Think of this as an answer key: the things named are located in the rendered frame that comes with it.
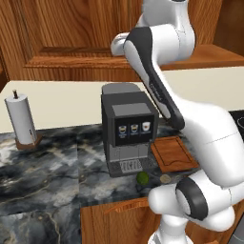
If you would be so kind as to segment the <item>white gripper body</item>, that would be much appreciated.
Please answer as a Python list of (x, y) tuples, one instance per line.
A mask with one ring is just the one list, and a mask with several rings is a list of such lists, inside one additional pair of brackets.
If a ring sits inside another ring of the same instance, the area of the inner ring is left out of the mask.
[(113, 56), (127, 55), (129, 53), (129, 45), (127, 41), (129, 33), (122, 32), (117, 34), (111, 43), (111, 52)]

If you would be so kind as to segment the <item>wooden cutting board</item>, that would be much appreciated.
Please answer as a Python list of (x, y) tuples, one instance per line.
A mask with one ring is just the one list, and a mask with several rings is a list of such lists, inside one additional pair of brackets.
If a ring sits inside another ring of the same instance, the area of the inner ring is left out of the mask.
[(198, 167), (179, 136), (157, 137), (151, 144), (151, 150), (163, 173), (188, 171)]

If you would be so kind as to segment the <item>green lime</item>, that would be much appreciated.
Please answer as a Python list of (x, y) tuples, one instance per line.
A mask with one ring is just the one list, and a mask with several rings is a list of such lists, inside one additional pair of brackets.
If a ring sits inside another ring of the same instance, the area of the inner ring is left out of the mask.
[(138, 184), (145, 186), (149, 183), (149, 175), (146, 172), (140, 172), (136, 176), (136, 181)]

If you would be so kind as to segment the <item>pale garlic bulb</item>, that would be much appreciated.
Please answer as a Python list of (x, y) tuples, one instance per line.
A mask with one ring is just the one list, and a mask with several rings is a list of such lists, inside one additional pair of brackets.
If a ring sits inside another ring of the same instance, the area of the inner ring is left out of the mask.
[(169, 184), (172, 181), (172, 179), (169, 175), (164, 173), (160, 176), (160, 181), (162, 184)]

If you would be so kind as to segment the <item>grey coffee machine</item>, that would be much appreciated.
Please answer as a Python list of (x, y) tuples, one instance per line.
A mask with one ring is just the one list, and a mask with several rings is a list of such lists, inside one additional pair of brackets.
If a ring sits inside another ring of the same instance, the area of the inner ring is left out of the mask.
[(156, 167), (151, 144), (159, 113), (147, 94), (133, 83), (110, 83), (101, 93), (102, 133), (111, 177)]

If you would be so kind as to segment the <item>black hob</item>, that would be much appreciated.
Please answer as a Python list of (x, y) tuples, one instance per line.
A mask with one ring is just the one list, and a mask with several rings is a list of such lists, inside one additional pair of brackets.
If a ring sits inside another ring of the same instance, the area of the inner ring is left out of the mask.
[(234, 123), (236, 124), (241, 137), (244, 140), (244, 110), (230, 111), (230, 115), (234, 119)]

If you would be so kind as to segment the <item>wooden drawer front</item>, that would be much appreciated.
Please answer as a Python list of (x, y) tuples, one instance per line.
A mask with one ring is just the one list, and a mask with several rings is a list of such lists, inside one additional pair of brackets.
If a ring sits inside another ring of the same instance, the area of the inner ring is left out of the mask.
[[(147, 244), (158, 228), (160, 216), (146, 207), (118, 213), (121, 203), (89, 206), (80, 209), (82, 244)], [(215, 232), (189, 222), (186, 234), (194, 244), (228, 244), (244, 214), (244, 200), (234, 205), (235, 221), (225, 232)]]

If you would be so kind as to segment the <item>wooden wall cabinet door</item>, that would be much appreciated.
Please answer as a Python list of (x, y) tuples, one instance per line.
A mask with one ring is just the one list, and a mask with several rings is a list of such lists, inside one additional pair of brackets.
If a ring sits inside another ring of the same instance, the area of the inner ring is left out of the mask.
[(0, 0), (0, 48), (11, 80), (136, 81), (111, 42), (143, 0)]

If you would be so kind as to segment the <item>dark wooden wall cabinet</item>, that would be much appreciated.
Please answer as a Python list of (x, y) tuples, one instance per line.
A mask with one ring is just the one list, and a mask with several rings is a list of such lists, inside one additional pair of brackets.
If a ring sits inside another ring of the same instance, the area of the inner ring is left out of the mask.
[(213, 43), (244, 56), (244, 0), (223, 0)]

